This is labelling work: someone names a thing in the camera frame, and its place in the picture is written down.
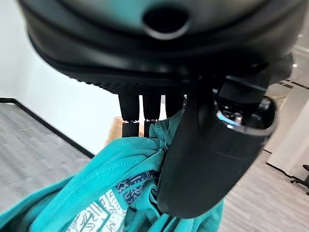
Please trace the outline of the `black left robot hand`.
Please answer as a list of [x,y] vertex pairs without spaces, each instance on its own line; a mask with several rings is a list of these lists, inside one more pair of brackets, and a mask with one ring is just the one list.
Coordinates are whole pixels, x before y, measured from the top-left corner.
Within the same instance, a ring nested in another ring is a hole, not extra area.
[[288,78],[306,0],[20,0],[36,52],[118,95],[125,136],[187,105],[158,183],[158,208],[194,218],[242,178],[278,125],[267,88]]

